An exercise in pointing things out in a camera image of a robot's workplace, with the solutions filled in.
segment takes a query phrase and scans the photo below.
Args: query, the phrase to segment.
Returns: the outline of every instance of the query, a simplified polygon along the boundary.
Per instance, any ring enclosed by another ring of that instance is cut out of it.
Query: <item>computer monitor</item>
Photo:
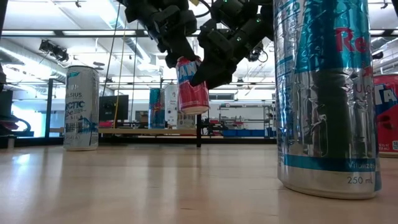
[[[0,92],[0,116],[11,116],[12,91]]]
[[[99,98],[99,120],[112,121],[116,111],[117,96]],[[129,95],[119,95],[118,115],[116,120],[129,119]]]

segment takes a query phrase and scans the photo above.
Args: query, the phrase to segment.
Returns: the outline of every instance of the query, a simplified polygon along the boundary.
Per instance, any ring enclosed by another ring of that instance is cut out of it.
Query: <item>ceiling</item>
[[[118,2],[112,0],[80,0],[81,7],[75,5],[75,0],[9,0],[7,7],[4,29],[14,30],[111,30],[109,21],[117,18]],[[398,19],[395,15],[392,5],[381,9],[384,5],[383,0],[369,0],[369,17],[372,29],[394,29],[398,27]],[[194,6],[190,3],[190,9],[194,13],[202,14],[207,8],[199,4]],[[120,21],[125,20],[124,6],[121,6],[119,15]],[[206,22],[210,15],[198,19],[198,27]],[[143,27],[132,22],[126,24],[127,29],[142,30]],[[67,65],[88,65],[93,62],[104,63],[104,70],[100,71],[101,81],[106,75],[109,54],[112,52],[109,66],[109,77],[114,82],[119,81],[120,68],[122,82],[132,82],[134,72],[136,82],[159,82],[161,73],[163,78],[176,79],[175,69],[167,68],[164,61],[164,54],[159,53],[156,43],[148,37],[133,38],[133,41],[142,48],[142,51],[148,55],[150,61],[143,63],[140,67],[135,66],[134,51],[124,44],[121,38],[46,38],[52,43],[68,49],[70,60],[60,66]],[[45,54],[38,50],[42,41],[35,37],[18,37],[7,39],[33,53],[44,57]],[[197,45],[194,37],[188,40],[192,45]],[[273,43],[267,38],[263,40],[267,55],[262,55],[261,60],[266,62],[248,62],[246,59],[238,64],[238,69],[233,74],[234,80],[243,78],[245,82],[273,82],[274,81],[274,53]],[[203,49],[195,47],[195,52],[203,57]],[[56,63],[56,61],[47,57],[46,59]],[[121,88],[131,89],[131,86],[122,86]]]

